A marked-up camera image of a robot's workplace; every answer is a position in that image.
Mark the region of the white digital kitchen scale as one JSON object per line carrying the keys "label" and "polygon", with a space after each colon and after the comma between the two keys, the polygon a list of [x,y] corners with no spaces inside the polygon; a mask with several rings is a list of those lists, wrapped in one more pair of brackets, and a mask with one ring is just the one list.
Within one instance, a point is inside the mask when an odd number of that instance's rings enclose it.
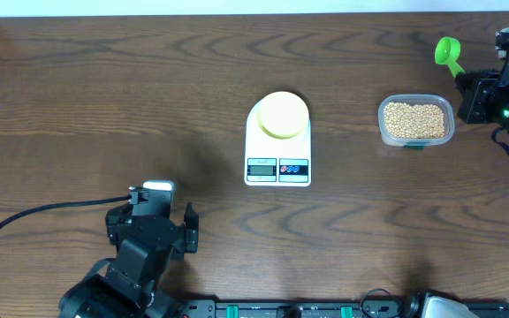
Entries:
{"label": "white digital kitchen scale", "polygon": [[270,137],[258,122],[259,101],[247,117],[244,182],[248,186],[306,187],[312,182],[311,121],[289,139]]}

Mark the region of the yellow plastic bowl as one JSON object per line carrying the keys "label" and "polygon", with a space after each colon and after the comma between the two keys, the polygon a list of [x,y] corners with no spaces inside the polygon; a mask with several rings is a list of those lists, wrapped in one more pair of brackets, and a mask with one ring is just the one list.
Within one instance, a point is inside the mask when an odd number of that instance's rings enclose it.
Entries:
{"label": "yellow plastic bowl", "polygon": [[257,124],[270,137],[290,139],[303,133],[309,124],[309,111],[296,94],[286,91],[271,93],[259,102]]}

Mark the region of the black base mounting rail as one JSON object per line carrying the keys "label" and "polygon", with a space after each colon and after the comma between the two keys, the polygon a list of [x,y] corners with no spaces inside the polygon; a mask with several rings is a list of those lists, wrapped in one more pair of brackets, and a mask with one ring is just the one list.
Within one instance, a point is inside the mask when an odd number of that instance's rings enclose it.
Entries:
{"label": "black base mounting rail", "polygon": [[351,301],[222,301],[172,299],[159,293],[145,313],[168,318],[509,318],[509,303],[497,300],[463,302],[430,289],[394,297],[384,289]]}

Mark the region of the green plastic scoop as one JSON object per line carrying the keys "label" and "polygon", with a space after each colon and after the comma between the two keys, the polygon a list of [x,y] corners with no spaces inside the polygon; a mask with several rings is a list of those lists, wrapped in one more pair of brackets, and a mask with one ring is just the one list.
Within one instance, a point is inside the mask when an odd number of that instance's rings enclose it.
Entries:
{"label": "green plastic scoop", "polygon": [[442,37],[435,48],[435,63],[446,65],[452,76],[456,77],[458,74],[465,72],[457,62],[460,52],[461,45],[457,39],[448,36]]}

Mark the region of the clear container of soybeans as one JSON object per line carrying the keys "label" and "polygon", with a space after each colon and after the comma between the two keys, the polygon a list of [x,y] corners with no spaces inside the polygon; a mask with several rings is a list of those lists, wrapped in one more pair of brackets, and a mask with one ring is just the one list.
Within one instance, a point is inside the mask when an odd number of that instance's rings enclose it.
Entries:
{"label": "clear container of soybeans", "polygon": [[445,144],[455,131],[452,106],[438,95],[392,95],[378,108],[382,141],[394,147]]}

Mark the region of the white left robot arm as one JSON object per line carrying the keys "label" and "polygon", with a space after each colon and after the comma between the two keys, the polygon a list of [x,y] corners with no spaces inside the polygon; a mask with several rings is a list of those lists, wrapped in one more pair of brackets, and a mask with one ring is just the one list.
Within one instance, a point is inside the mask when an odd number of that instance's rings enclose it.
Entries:
{"label": "white left robot arm", "polygon": [[184,222],[170,219],[171,204],[126,203],[105,221],[114,258],[98,261],[61,298],[61,317],[176,317],[183,305],[158,289],[169,262],[198,250],[199,216],[186,206]]}

